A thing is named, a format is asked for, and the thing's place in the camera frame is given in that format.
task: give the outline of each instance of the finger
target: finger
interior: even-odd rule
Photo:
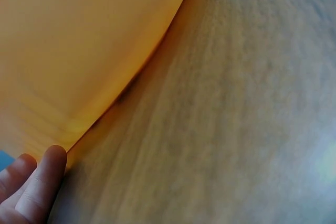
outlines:
[[[29,222],[14,209],[0,208],[0,223],[29,224]]]
[[[16,192],[36,169],[36,161],[28,154],[21,155],[0,172],[0,203]]]
[[[31,179],[35,176],[36,170],[31,174],[31,176],[26,180],[22,187],[18,191],[16,191],[13,195],[7,198],[4,202],[1,203],[1,206],[4,208],[15,208],[22,194],[25,192],[27,186],[31,182]]]
[[[19,199],[15,210],[30,223],[43,223],[55,200],[67,164],[62,147],[52,146],[45,153],[35,176]]]

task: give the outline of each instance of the textured surface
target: textured surface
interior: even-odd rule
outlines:
[[[335,223],[335,53],[335,0],[185,0],[50,223]]]

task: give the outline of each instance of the notepad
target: notepad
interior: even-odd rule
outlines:
[[[183,0],[0,0],[0,150],[69,150],[142,68]]]

